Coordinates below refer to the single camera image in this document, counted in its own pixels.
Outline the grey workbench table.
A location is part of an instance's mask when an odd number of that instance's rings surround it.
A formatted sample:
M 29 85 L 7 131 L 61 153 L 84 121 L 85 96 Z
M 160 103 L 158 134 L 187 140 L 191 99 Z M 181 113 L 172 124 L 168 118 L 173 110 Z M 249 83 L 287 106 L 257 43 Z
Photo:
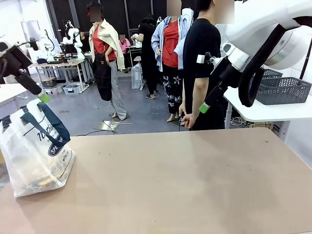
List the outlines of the grey workbench table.
M 94 78 L 90 62 L 87 59 L 74 59 L 68 61 L 67 63 L 33 63 L 28 67 L 28 69 L 36 71 L 39 83 L 41 80 L 56 78 L 57 86 L 61 85 L 62 88 L 67 85 L 78 84 L 81 86 L 80 94 L 89 88 L 90 83 Z

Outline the large grey plastic basket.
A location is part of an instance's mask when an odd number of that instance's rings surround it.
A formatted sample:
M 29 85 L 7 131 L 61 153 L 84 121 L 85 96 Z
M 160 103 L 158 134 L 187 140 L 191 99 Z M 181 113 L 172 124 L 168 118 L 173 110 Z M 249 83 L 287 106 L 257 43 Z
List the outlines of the large grey plastic basket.
M 305 103 L 312 84 L 294 77 L 264 78 L 255 99 L 264 105 Z

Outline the person's left hand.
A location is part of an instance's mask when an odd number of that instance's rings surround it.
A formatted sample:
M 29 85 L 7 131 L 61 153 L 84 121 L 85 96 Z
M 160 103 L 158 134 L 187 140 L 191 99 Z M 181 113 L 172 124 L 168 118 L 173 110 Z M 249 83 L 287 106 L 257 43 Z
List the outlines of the person's left hand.
M 178 111 L 178 116 L 179 116 L 179 120 L 182 122 L 184 116 L 186 115 L 186 108 L 185 108 L 185 104 L 182 103 L 179 107 L 179 111 Z

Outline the tan snack packages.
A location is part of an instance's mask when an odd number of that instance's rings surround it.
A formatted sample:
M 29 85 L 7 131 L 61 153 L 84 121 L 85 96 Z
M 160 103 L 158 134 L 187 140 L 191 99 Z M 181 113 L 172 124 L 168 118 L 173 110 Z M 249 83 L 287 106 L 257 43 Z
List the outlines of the tan snack packages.
M 60 177 L 62 176 L 61 171 L 53 171 L 51 175 L 35 179 L 34 181 L 27 183 L 24 187 L 27 189 L 47 189 L 56 188 L 61 184 Z

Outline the person in black T-shirt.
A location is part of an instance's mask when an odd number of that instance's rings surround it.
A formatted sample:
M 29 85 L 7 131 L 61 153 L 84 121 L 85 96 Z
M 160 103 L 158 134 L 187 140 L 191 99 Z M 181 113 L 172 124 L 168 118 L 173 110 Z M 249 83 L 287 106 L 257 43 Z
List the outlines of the person in black T-shirt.
M 196 0 L 197 19 L 194 20 L 185 38 L 183 48 L 183 84 L 186 113 L 192 114 L 193 89 L 196 78 L 209 78 L 206 97 L 216 86 L 210 79 L 214 69 L 212 64 L 199 64 L 196 62 L 198 55 L 210 52 L 212 56 L 220 57 L 221 36 L 215 27 L 216 0 Z M 224 129 L 224 108 L 220 98 L 207 113 L 199 112 L 195 124 L 190 130 L 218 130 Z

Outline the metal mannequin floor stand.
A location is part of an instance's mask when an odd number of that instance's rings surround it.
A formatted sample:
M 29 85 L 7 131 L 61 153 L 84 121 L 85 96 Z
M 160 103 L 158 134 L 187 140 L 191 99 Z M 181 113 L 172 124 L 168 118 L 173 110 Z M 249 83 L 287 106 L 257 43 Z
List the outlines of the metal mannequin floor stand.
M 132 125 L 131 122 L 121 121 L 121 120 L 102 120 L 100 123 L 98 123 L 94 128 L 92 128 L 95 131 L 107 131 L 111 132 L 113 135 L 117 134 L 117 128 L 120 125 Z

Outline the white translucent navy-handled shopping bag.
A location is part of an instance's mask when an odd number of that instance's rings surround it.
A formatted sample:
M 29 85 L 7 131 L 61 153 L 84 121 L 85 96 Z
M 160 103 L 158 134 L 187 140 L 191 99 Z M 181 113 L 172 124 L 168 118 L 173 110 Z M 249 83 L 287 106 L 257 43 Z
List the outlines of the white translucent navy-handled shopping bag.
M 0 149 L 15 197 L 55 190 L 69 177 L 76 153 L 69 147 L 70 133 L 39 99 L 0 120 Z M 27 183 L 61 171 L 56 188 L 27 189 Z

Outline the black plastic crate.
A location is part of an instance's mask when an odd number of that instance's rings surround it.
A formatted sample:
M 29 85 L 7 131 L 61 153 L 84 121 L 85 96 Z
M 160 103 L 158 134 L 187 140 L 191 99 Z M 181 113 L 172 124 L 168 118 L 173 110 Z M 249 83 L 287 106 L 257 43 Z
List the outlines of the black plastic crate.
M 46 80 L 41 80 L 40 83 L 42 85 L 42 88 L 44 89 L 54 88 L 55 86 L 57 86 L 56 78 L 48 78 Z

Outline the large white table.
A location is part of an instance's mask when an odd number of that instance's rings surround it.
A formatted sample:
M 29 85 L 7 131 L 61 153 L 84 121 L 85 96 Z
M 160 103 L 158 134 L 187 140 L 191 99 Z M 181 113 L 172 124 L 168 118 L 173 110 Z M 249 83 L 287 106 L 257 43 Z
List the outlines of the large white table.
M 245 120 L 250 122 L 277 122 L 312 118 L 311 95 L 307 97 L 304 103 L 264 105 L 255 100 L 252 107 L 246 107 L 241 104 L 238 97 L 238 89 L 230 87 L 224 93 L 224 98 L 228 101 L 225 119 L 226 129 L 230 127 L 233 108 L 235 108 Z

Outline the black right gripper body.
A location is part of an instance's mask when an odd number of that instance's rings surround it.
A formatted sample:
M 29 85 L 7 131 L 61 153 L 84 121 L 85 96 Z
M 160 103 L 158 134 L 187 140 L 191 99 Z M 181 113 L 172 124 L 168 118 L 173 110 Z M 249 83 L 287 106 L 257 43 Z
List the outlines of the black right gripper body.
M 237 70 L 228 58 L 221 58 L 210 75 L 213 84 L 221 88 L 237 88 L 242 73 Z

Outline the clear lidded storage box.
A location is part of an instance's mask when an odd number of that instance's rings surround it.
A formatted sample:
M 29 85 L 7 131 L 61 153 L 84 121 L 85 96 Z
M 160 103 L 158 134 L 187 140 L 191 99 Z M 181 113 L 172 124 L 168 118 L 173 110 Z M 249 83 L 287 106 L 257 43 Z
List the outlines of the clear lidded storage box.
M 43 88 L 43 91 L 47 95 L 58 95 L 63 91 L 63 89 L 61 85 L 58 85 L 52 88 Z
M 63 88 L 66 95 L 77 95 L 81 92 L 81 86 L 78 84 L 67 85 Z

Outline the small white table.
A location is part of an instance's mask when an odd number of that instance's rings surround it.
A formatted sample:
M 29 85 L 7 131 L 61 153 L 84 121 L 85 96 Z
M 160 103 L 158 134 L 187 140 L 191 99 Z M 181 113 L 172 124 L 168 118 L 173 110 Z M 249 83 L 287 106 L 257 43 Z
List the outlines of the small white table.
M 20 108 L 19 98 L 21 94 L 25 93 L 27 89 L 25 89 L 19 83 L 12 84 L 0 84 L 0 107 L 14 102 L 17 109 Z

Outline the person's right forearm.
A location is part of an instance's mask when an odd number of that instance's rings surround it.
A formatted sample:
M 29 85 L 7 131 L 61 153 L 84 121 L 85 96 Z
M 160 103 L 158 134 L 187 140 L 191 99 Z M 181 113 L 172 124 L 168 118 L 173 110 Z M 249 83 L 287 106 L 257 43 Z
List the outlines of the person's right forearm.
M 204 103 L 209 86 L 209 78 L 196 78 L 193 89 L 192 115 L 199 116 L 199 108 Z

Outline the black tripod leg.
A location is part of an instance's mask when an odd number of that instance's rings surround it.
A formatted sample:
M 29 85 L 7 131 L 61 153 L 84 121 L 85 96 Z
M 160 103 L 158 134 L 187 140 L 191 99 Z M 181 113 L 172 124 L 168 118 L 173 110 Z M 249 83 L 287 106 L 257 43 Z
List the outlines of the black tripod leg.
M 304 74 L 305 74 L 305 71 L 306 71 L 306 68 L 307 68 L 307 65 L 308 65 L 308 62 L 309 62 L 311 50 L 312 50 L 312 39 L 310 41 L 309 48 L 308 48 L 308 51 L 307 51 L 307 55 L 306 55 L 306 58 L 305 58 L 305 61 L 304 61 L 304 64 L 303 64 L 303 67 L 302 67 L 302 70 L 301 70 L 301 73 L 300 73 L 300 77 L 299 77 L 300 80 L 302 80 L 303 77 L 304 77 Z

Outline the clear plastic container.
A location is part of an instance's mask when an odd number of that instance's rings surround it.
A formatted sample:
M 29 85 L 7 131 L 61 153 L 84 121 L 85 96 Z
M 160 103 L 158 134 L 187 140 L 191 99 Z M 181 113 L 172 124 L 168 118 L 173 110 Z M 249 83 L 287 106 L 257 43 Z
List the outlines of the clear plastic container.
M 141 89 L 142 86 L 142 76 L 141 76 L 141 66 L 136 64 L 131 69 L 132 74 L 132 89 Z

